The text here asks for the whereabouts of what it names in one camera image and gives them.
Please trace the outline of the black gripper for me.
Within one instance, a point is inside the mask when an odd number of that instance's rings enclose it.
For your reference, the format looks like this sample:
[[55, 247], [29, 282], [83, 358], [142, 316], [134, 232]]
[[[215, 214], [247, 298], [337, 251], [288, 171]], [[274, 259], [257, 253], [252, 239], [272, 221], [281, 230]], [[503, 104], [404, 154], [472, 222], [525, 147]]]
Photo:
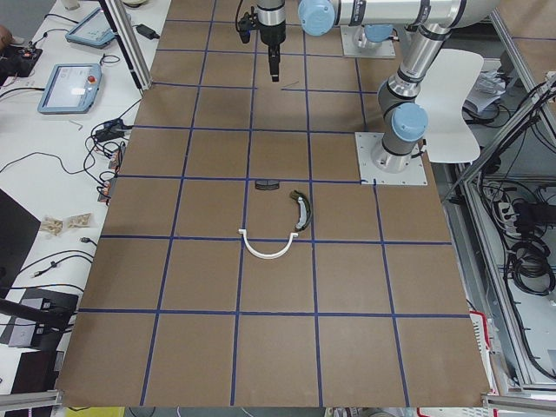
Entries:
[[278, 81], [278, 46], [285, 41], [285, 23], [265, 25], [259, 23], [261, 41], [268, 47], [269, 74], [273, 82]]

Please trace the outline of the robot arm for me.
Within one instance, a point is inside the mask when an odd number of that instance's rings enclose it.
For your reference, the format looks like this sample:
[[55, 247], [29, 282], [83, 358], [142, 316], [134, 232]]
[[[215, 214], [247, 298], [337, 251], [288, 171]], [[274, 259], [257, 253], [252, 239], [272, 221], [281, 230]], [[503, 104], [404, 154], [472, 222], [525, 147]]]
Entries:
[[[445, 1], [301, 1], [298, 16], [311, 36], [327, 33], [334, 26], [377, 23], [444, 23], [450, 5]], [[280, 78], [281, 44], [286, 39], [286, 7], [283, 1], [258, 1], [255, 27], [268, 46], [269, 73]]]
[[371, 6], [369, 23], [406, 23], [417, 32], [396, 73], [381, 86], [385, 133], [373, 148], [374, 164], [388, 173], [407, 168], [414, 147], [426, 141], [432, 162], [472, 162], [479, 145], [461, 108], [483, 64], [481, 56], [443, 50], [455, 28], [479, 22], [495, 1], [384, 1]]

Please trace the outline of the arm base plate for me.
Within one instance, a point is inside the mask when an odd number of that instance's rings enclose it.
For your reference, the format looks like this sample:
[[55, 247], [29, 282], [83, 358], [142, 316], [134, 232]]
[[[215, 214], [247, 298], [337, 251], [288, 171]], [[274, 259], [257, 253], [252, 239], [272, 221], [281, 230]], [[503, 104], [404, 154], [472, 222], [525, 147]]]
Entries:
[[341, 26], [343, 56], [394, 59], [394, 27], [391, 24]]
[[360, 182], [363, 185], [427, 186], [427, 175], [417, 144], [406, 156], [389, 154], [382, 133], [354, 134]]

